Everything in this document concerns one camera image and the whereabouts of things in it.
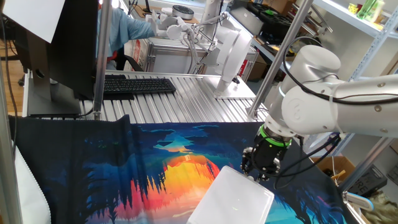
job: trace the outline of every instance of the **metal shelf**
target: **metal shelf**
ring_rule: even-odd
[[[371,37],[376,37],[378,33],[380,33],[380,30],[377,29],[375,25],[368,21],[358,19],[356,15],[350,13],[346,7],[343,7],[332,0],[314,0],[313,3],[319,7],[324,8],[324,10],[332,13],[336,17],[339,17],[340,19],[358,28],[359,30],[363,31],[367,35],[370,35]],[[389,37],[398,39],[398,33],[392,31]]]

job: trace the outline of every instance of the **aluminum table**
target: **aluminum table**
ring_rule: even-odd
[[[202,82],[203,77],[216,75],[182,75],[171,73],[147,73],[106,71],[106,74],[125,75],[127,78],[169,78],[176,87],[175,93],[139,94],[134,100],[104,100],[101,110],[103,121],[116,121],[125,114],[131,123],[201,123],[201,122],[253,122],[265,121],[268,112],[261,105],[258,119],[250,118],[246,108],[252,100],[216,100]],[[29,82],[25,76],[24,108],[27,116]],[[80,101],[82,113],[93,107],[91,100]],[[89,114],[82,119],[94,119]]]

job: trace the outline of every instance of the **black keyboard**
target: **black keyboard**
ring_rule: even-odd
[[[173,93],[175,87],[166,78],[143,78],[143,79],[105,79],[104,94],[117,93]]]

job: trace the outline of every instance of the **person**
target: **person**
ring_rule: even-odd
[[[100,31],[101,23],[101,5],[99,5],[98,11],[98,35]],[[155,34],[150,27],[149,22],[139,21],[129,17],[122,9],[112,8],[112,22],[111,31],[109,34],[109,49],[108,49],[108,60],[106,69],[115,70],[116,52],[124,47],[124,44],[129,40],[146,39],[154,37]]]

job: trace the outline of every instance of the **black cable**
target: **black cable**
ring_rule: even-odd
[[[284,169],[284,170],[278,175],[278,177],[276,177],[276,180],[275,180],[275,182],[274,182],[274,188],[275,188],[276,190],[279,190],[279,189],[281,189],[281,188],[283,188],[283,187],[287,187],[288,184],[291,183],[291,181],[292,181],[298,174],[301,174],[301,173],[303,173],[303,172],[305,172],[305,171],[307,171],[307,170],[309,170],[309,169],[315,167],[317,164],[319,164],[322,160],[324,160],[324,158],[326,158],[326,156],[328,156],[328,155],[335,149],[335,147],[338,145],[338,143],[340,142],[340,140],[341,140],[341,139],[338,138],[338,139],[336,140],[336,142],[332,145],[332,147],[331,147],[323,156],[321,156],[321,158],[319,158],[319,160],[317,160],[316,162],[314,162],[312,165],[308,166],[307,168],[305,168],[305,169],[303,169],[303,170],[294,172],[294,173],[292,173],[292,174],[283,175],[283,174],[284,174],[285,172],[287,172],[289,169],[291,169],[291,168],[293,168],[294,166],[296,166],[297,163],[294,163],[294,164],[291,164],[290,166],[288,166],[288,168]],[[292,177],[292,179],[291,179],[287,184],[285,184],[283,187],[277,188],[277,183],[278,183],[278,181],[280,180],[280,178],[281,178],[281,177],[288,177],[288,176],[293,176],[293,177]]]
[[[290,176],[293,176],[293,175],[301,174],[301,173],[311,169],[312,167],[315,167],[318,163],[320,163],[324,158],[326,158],[326,156],[328,156],[335,149],[335,147],[338,145],[338,143],[340,141],[341,141],[341,138],[338,136],[338,138],[334,141],[332,147],[323,156],[321,156],[321,158],[319,158],[319,160],[317,160],[316,162],[314,162],[313,164],[311,164],[307,168],[304,168],[304,169],[302,169],[300,171],[297,171],[297,172],[294,172],[294,173],[291,173],[291,174],[284,174],[295,165],[295,164],[292,164],[292,165],[288,166],[287,168],[285,168],[284,171],[282,171],[280,173],[281,177],[290,177]]]
[[[139,5],[136,5],[136,7],[138,7],[138,8],[140,8],[143,12],[144,12],[144,10],[141,8],[141,6],[139,6]]]
[[[317,96],[321,99],[330,100],[330,96],[322,94],[322,93],[317,93],[309,88],[307,88],[306,86],[304,86],[302,83],[300,83],[289,71],[289,69],[287,68],[287,64],[286,64],[286,54],[290,49],[290,46],[296,42],[297,40],[300,39],[310,39],[313,40],[317,43],[319,43],[317,40],[311,38],[311,37],[298,37],[295,40],[293,40],[285,49],[284,51],[284,59],[283,59],[283,65],[286,71],[286,74],[306,93],[309,93],[311,95]],[[386,104],[386,103],[396,103],[398,102],[398,97],[395,98],[390,98],[390,99],[385,99],[385,100],[372,100],[372,101],[345,101],[345,100],[341,100],[339,98],[333,98],[333,102],[334,103],[340,103],[340,104],[344,104],[344,105],[358,105],[358,106],[365,106],[365,105],[380,105],[380,104]]]
[[[2,35],[3,35],[4,43],[6,46],[6,75],[7,75],[7,82],[8,82],[8,90],[10,91],[10,97],[11,97],[12,105],[14,107],[14,112],[15,112],[14,142],[12,144],[12,154],[15,154],[16,139],[17,139],[18,112],[17,112],[17,105],[15,102],[14,94],[12,94],[11,79],[10,79],[10,73],[9,73],[9,67],[8,67],[8,46],[7,46],[7,39],[6,39],[6,27],[4,26],[3,14],[1,13],[0,16],[1,16],[1,25],[2,25]]]
[[[317,79],[317,80],[310,80],[310,81],[302,82],[302,84],[304,84],[304,83],[309,83],[309,82],[317,82],[317,81],[320,81],[320,80],[322,80],[322,79],[326,79],[326,78],[328,78],[328,77],[330,77],[330,76],[335,76],[335,77],[339,80],[339,77],[338,77],[336,74],[329,74],[329,75],[327,75],[327,76],[325,76],[325,77],[323,77],[323,78]]]
[[[329,146],[331,143],[333,143],[333,142],[339,143],[340,140],[341,140],[341,139],[340,139],[340,136],[339,136],[339,135],[337,135],[337,136],[331,138],[329,141],[327,141],[326,143],[324,143],[323,145],[321,145],[318,149],[312,151],[312,152],[309,153],[307,156],[305,156],[305,157],[303,157],[303,158],[297,160],[296,162],[292,163],[292,164],[289,165],[286,169],[284,169],[284,171],[282,171],[281,173],[279,173],[279,174],[277,174],[277,175],[275,175],[275,174],[268,174],[268,173],[266,173],[266,172],[264,172],[264,171],[262,171],[261,169],[258,168],[257,164],[254,162],[254,159],[253,159],[253,157],[254,157],[254,152],[253,152],[253,151],[255,151],[255,147],[254,147],[254,148],[253,148],[253,151],[252,151],[252,153],[251,153],[251,154],[252,154],[252,155],[251,155],[251,157],[252,157],[252,158],[251,158],[251,160],[252,160],[252,165],[254,166],[254,168],[256,168],[256,169],[260,172],[260,174],[263,174],[263,175],[268,176],[268,177],[278,177],[278,176],[280,176],[280,177],[290,177],[290,176],[292,176],[292,175],[301,174],[302,172],[305,172],[305,171],[311,169],[312,167],[314,167],[315,165],[317,165],[319,162],[321,162],[321,161],[322,161],[322,157],[319,159],[319,161],[317,161],[317,162],[315,163],[315,165],[312,164],[311,166],[309,166],[309,167],[307,167],[307,168],[305,168],[305,169],[303,169],[303,170],[300,170],[300,171],[298,171],[298,172],[295,172],[295,173],[291,173],[291,174],[284,174],[284,173],[286,173],[286,171],[288,171],[289,169],[291,169],[291,167],[297,165],[299,162],[302,162],[302,161],[304,161],[305,159],[308,159],[309,157],[311,157],[311,156],[313,156],[314,154],[318,153],[319,151],[321,151],[321,150],[324,149],[325,147]]]
[[[355,96],[398,96],[398,94],[393,94],[393,93],[368,93],[368,94],[357,94],[357,95],[344,96],[344,97],[339,97],[339,98],[336,98],[336,99],[342,100],[342,99],[347,99],[347,98],[355,97]]]
[[[12,49],[11,40],[8,40],[8,42],[10,43],[10,48],[11,48],[12,53],[13,53],[15,56],[18,56],[18,54],[15,53],[15,51]]]
[[[299,136],[298,139],[299,139],[299,141],[300,141],[300,159],[301,159],[301,158],[303,157],[303,155],[304,155],[304,150],[303,150],[304,138],[301,137],[301,136]],[[300,169],[301,169],[301,162],[298,164],[298,167],[297,167],[297,171],[296,171],[296,172],[298,172]],[[276,177],[276,180],[275,180],[275,182],[274,182],[274,189],[275,189],[275,190],[284,189],[284,188],[286,188],[287,186],[289,186],[289,184],[296,178],[296,175],[294,175],[285,185],[283,185],[283,186],[281,186],[281,187],[278,187],[278,181],[280,180],[280,178],[281,178],[281,177],[279,177],[279,176]]]
[[[62,117],[63,118],[82,118],[82,117],[84,117],[84,116],[87,116],[87,115],[89,115],[89,114],[91,114],[93,112],[93,108],[91,109],[91,110],[89,110],[87,113],[85,113],[85,114],[79,114],[79,115],[63,115]],[[30,115],[29,116],[30,118],[55,118],[55,116],[51,116],[51,115],[48,115],[48,116],[42,116],[42,115],[40,115],[40,116],[34,116],[34,115]]]

